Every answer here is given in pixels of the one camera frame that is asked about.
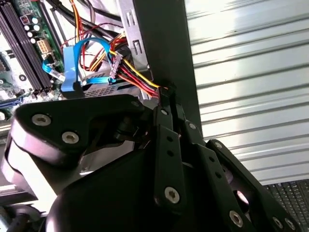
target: ram slot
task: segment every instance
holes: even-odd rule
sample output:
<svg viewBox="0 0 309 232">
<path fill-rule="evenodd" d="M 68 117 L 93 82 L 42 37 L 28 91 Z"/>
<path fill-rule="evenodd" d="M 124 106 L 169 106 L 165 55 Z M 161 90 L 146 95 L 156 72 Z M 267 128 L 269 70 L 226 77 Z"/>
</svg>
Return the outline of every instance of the ram slot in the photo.
<svg viewBox="0 0 309 232">
<path fill-rule="evenodd" d="M 12 30 L 9 28 L 5 17 L 2 13 L 2 7 L 0 10 L 0 30 L 2 31 L 3 36 L 5 37 L 5 39 L 8 41 L 9 45 L 11 46 L 12 51 L 15 54 L 15 57 L 17 58 L 18 62 L 20 63 L 21 67 L 23 68 L 26 76 L 28 77 L 32 87 L 35 90 L 40 90 L 42 89 L 42 86 L 40 85 L 40 83 L 38 82 L 38 80 L 36 78 L 32 78 L 35 77 L 35 73 L 33 72 L 32 68 L 29 65 L 29 62 L 27 61 L 27 58 L 25 56 L 25 54 L 23 53 L 23 51 L 21 50 L 17 40 L 15 39 Z"/>
<path fill-rule="evenodd" d="M 38 56 L 37 52 L 35 51 L 33 44 L 30 42 L 24 28 L 22 27 L 19 17 L 16 14 L 12 4 L 8 2 L 6 5 L 4 5 L 4 10 L 7 13 L 6 16 L 9 20 L 9 23 L 13 27 L 13 29 L 15 31 L 20 32 L 20 33 L 17 33 L 16 35 L 20 43 L 24 47 L 26 53 L 29 54 L 30 63 L 33 65 L 33 68 L 37 74 L 36 75 L 37 78 L 41 81 L 44 88 L 50 88 L 51 87 L 50 78 L 47 75 L 47 73 L 43 71 L 42 61 L 40 57 Z"/>
</svg>

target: black strip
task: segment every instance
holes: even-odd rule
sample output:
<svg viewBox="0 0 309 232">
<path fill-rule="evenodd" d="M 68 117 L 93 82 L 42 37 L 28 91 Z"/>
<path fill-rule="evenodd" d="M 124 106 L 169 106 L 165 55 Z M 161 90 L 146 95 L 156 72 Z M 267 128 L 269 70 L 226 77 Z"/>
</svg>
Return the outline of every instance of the black strip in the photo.
<svg viewBox="0 0 309 232">
<path fill-rule="evenodd" d="M 154 82 L 176 86 L 186 118 L 201 129 L 184 0 L 133 0 Z"/>
</svg>

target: motherboard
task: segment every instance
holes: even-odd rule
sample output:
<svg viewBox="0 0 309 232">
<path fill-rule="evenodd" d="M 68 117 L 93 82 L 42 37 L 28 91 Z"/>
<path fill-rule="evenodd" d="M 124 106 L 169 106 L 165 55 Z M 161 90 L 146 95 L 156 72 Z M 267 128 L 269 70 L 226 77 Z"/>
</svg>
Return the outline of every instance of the motherboard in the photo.
<svg viewBox="0 0 309 232">
<path fill-rule="evenodd" d="M 64 72 L 60 48 L 38 3 L 0 0 L 0 144 L 18 106 L 58 100 L 61 83 L 42 69 L 43 60 Z"/>
</svg>

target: silver screw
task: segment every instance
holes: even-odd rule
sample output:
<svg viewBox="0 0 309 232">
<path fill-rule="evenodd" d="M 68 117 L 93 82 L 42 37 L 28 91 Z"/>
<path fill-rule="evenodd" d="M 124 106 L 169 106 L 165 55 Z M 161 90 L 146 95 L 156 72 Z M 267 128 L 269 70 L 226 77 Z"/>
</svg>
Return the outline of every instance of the silver screw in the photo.
<svg viewBox="0 0 309 232">
<path fill-rule="evenodd" d="M 172 202 L 173 204 L 177 204 L 180 200 L 179 193 L 176 189 L 172 187 L 166 187 L 164 190 L 165 197 Z"/>
<path fill-rule="evenodd" d="M 272 219 L 274 220 L 274 222 L 276 223 L 276 225 L 277 225 L 280 229 L 283 229 L 283 225 L 282 225 L 282 223 L 279 221 L 278 218 L 272 217 Z"/>
<path fill-rule="evenodd" d="M 37 114 L 32 117 L 32 122 L 37 126 L 45 127 L 51 124 L 52 120 L 47 115 Z"/>
<path fill-rule="evenodd" d="M 162 112 L 164 115 L 168 115 L 168 113 L 167 113 L 165 110 L 161 110 L 161 112 Z"/>
<path fill-rule="evenodd" d="M 74 132 L 67 131 L 62 134 L 62 140 L 66 144 L 75 144 L 79 141 L 79 137 Z"/>
<path fill-rule="evenodd" d="M 295 225 L 288 218 L 285 219 L 285 222 L 293 231 L 296 230 Z"/>
<path fill-rule="evenodd" d="M 136 107 L 139 107 L 140 105 L 136 102 L 136 101 L 131 101 L 131 104 L 136 106 Z"/>
<path fill-rule="evenodd" d="M 234 210 L 231 210 L 229 215 L 235 225 L 237 225 L 239 228 L 243 226 L 243 221 L 238 213 L 236 213 Z"/>
<path fill-rule="evenodd" d="M 193 130 L 195 130 L 197 127 L 194 125 L 194 124 L 192 124 L 192 123 L 189 123 L 189 127 L 191 128 L 191 129 L 193 129 Z"/>
<path fill-rule="evenodd" d="M 221 143 L 215 142 L 214 144 L 217 146 L 217 148 L 222 149 Z"/>
</svg>

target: white corrugated panel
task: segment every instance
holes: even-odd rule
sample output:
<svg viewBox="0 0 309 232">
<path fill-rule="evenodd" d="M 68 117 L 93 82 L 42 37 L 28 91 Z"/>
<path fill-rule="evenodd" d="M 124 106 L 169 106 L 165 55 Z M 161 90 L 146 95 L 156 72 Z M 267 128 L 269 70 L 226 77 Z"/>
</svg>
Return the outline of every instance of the white corrugated panel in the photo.
<svg viewBox="0 0 309 232">
<path fill-rule="evenodd" d="M 262 184 L 309 178 L 309 1 L 187 0 L 203 135 Z"/>
</svg>

